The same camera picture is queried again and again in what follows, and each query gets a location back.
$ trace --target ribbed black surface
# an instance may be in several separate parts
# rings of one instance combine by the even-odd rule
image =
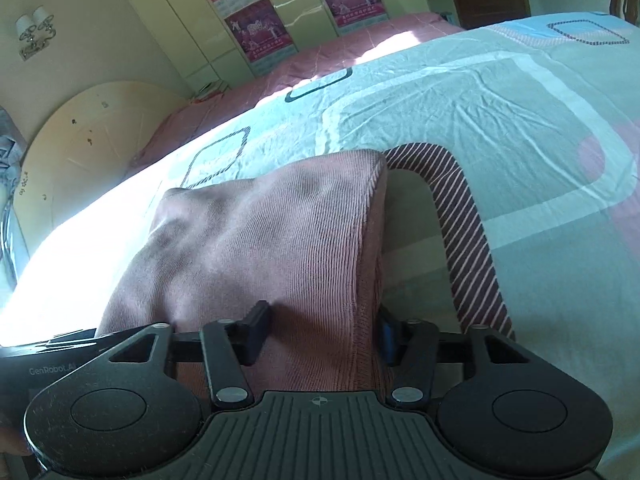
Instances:
[[[51,472],[44,477],[62,478]],[[187,453],[155,472],[136,478],[489,480],[497,477],[478,472],[453,456],[423,416],[390,410],[372,392],[268,392],[253,408],[215,416]],[[596,478],[583,474],[576,480]]]

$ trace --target pink bedding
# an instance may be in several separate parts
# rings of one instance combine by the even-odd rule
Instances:
[[[168,116],[131,161],[127,178],[190,140],[254,108],[262,99],[288,91],[303,80],[322,77],[462,30],[434,12],[408,14],[300,52],[267,76]]]

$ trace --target circular cap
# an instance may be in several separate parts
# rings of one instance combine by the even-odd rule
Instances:
[[[216,393],[216,397],[220,402],[229,402],[230,404],[233,402],[242,402],[248,396],[249,394],[246,390],[243,388],[236,388],[235,386],[222,388]]]
[[[554,430],[566,420],[566,414],[562,401],[535,390],[516,390],[494,400],[495,418],[508,428],[525,433]]]
[[[94,431],[121,430],[139,421],[145,412],[145,399],[129,390],[115,388],[86,394],[71,407],[73,420]]]
[[[391,392],[391,396],[397,402],[403,402],[405,404],[418,402],[424,397],[424,395],[418,388],[411,388],[408,386],[405,386],[404,388],[396,388]]]

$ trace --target folded pink garment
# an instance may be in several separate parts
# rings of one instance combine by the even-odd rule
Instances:
[[[267,300],[273,330],[244,370],[255,394],[382,386],[372,333],[385,187],[382,154],[359,150],[254,179],[169,190],[98,332],[152,322],[190,332],[241,319]],[[202,392],[194,375],[178,371]]]

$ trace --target striped pattern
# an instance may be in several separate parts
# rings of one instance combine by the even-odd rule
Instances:
[[[515,339],[489,244],[465,175],[442,146],[414,142],[385,152],[390,170],[418,173],[431,187],[462,332],[487,325]]]

